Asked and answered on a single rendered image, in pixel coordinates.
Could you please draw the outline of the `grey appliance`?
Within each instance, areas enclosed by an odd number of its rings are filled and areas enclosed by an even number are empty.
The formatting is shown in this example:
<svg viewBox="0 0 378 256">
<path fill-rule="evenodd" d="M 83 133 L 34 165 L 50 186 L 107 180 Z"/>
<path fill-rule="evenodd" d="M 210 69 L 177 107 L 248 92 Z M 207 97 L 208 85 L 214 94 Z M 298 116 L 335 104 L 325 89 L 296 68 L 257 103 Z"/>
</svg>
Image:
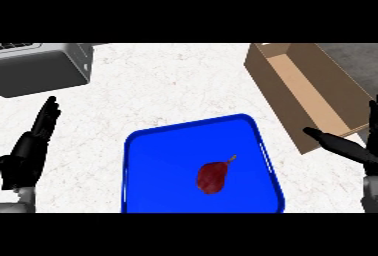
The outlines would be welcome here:
<svg viewBox="0 0 378 256">
<path fill-rule="evenodd" d="M 93 52 L 90 43 L 0 43 L 0 96 L 86 85 Z"/>
</svg>

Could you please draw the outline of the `brown cardboard box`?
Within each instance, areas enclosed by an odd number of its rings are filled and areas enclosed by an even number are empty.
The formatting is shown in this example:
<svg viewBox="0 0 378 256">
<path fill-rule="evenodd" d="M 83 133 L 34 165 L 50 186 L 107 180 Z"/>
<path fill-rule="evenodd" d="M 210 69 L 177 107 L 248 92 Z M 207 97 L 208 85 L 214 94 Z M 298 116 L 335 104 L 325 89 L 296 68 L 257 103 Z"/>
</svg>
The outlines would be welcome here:
<svg viewBox="0 0 378 256">
<path fill-rule="evenodd" d="M 301 153 L 319 147 L 306 127 L 340 137 L 368 128 L 372 96 L 318 44 L 253 43 L 244 66 Z"/>
</svg>

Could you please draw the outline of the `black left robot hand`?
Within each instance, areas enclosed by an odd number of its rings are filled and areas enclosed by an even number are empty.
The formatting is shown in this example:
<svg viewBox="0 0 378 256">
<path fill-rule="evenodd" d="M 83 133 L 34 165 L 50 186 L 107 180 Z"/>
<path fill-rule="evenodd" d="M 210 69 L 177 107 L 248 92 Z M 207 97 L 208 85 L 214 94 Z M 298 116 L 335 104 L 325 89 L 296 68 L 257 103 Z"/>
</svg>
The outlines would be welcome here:
<svg viewBox="0 0 378 256">
<path fill-rule="evenodd" d="M 31 130 L 21 135 L 11 154 L 0 157 L 3 190 L 36 186 L 59 115 L 56 97 L 50 96 L 37 114 Z"/>
</svg>

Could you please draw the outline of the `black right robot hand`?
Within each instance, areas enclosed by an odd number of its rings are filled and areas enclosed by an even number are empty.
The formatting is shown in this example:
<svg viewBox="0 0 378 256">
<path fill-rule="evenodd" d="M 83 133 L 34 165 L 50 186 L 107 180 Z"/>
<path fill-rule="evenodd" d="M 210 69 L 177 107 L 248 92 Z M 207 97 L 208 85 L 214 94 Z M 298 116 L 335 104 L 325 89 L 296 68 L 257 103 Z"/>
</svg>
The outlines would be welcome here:
<svg viewBox="0 0 378 256">
<path fill-rule="evenodd" d="M 306 127 L 303 132 L 319 142 L 325 150 L 363 165 L 365 174 L 378 176 L 378 96 L 369 101 L 369 135 L 366 147 L 343 137 Z"/>
</svg>

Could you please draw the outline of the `blue tray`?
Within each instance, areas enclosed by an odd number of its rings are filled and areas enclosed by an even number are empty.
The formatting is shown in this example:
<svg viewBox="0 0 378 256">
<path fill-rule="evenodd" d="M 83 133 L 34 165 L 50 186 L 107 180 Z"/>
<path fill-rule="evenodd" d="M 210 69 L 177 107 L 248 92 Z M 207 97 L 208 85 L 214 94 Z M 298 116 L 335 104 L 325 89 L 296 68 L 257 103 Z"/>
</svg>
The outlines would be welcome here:
<svg viewBox="0 0 378 256">
<path fill-rule="evenodd" d="M 228 164 L 225 186 L 198 188 L 201 167 Z M 281 213 L 285 198 L 254 119 L 245 114 L 139 130 L 124 143 L 124 213 Z"/>
</svg>

